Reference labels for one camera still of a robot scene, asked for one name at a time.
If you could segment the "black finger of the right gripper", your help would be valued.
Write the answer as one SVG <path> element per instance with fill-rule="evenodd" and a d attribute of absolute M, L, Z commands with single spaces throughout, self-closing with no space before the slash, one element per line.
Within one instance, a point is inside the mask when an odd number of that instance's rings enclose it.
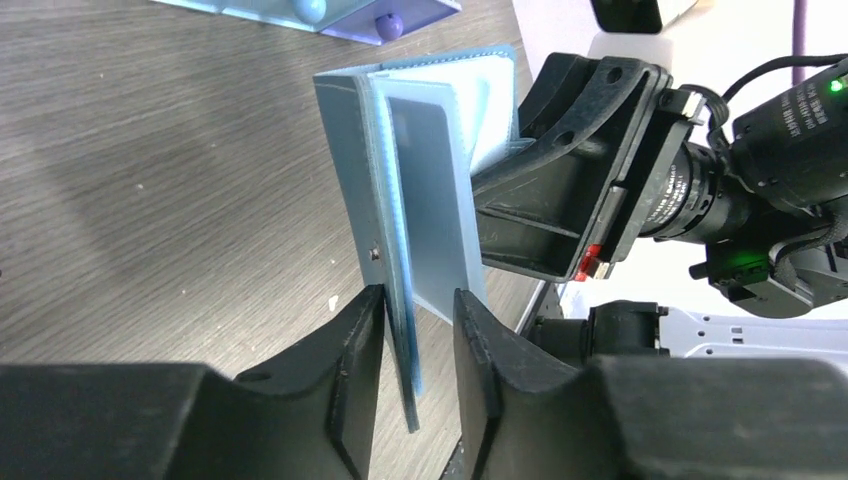
<path fill-rule="evenodd" d="M 604 279 L 661 196 L 703 109 L 662 67 L 553 53 L 518 109 L 523 150 L 472 178 L 482 261 L 551 282 Z"/>

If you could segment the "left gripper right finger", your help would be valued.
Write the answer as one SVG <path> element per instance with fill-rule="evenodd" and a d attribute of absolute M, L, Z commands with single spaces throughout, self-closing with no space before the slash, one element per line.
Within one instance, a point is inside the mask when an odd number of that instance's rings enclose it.
<path fill-rule="evenodd" d="M 847 378 L 812 359 L 678 359 L 655 304 L 597 308 L 540 346 L 454 296 L 468 479 L 843 479 Z"/>

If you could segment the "silver grey credit card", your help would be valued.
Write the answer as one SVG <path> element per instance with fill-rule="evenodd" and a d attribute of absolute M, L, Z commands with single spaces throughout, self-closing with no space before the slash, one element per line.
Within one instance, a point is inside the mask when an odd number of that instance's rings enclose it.
<path fill-rule="evenodd" d="M 467 155 L 448 107 L 391 97 L 414 300 L 447 323 L 454 292 L 486 297 Z"/>

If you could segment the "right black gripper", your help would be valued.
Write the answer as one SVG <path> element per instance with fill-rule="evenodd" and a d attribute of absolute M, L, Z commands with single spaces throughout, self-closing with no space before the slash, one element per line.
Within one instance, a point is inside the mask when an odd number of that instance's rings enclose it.
<path fill-rule="evenodd" d="M 815 74 L 730 117 L 744 86 L 793 67 Z M 846 58 L 770 60 L 707 105 L 707 143 L 681 146 L 642 235 L 702 245 L 690 276 L 755 316 L 798 317 L 845 300 Z"/>

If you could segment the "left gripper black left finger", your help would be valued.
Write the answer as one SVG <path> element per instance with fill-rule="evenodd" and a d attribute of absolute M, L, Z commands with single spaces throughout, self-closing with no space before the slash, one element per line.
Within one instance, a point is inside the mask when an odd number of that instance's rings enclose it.
<path fill-rule="evenodd" d="M 196 363 L 5 365 L 5 479 L 364 479 L 384 290 L 227 378 Z"/>

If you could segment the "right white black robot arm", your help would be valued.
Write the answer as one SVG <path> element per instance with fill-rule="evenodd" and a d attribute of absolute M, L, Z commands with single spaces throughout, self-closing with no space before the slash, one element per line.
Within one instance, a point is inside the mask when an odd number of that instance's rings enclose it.
<path fill-rule="evenodd" d="M 702 245 L 690 276 L 738 316 L 614 301 L 536 320 L 566 362 L 594 355 L 847 360 L 847 58 L 770 60 L 725 93 L 634 58 L 549 55 L 518 109 L 518 149 L 472 178 L 485 265 L 605 278 L 634 242 Z"/>

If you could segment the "light blue card holder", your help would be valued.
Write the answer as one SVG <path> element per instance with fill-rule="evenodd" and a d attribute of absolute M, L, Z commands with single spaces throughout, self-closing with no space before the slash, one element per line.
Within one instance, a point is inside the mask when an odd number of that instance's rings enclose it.
<path fill-rule="evenodd" d="M 391 97 L 445 105 L 472 178 L 526 146 L 516 104 L 516 53 L 476 47 L 318 73 L 323 129 L 345 202 L 363 280 L 386 290 L 390 342 L 408 429 L 419 429 L 423 390 Z"/>

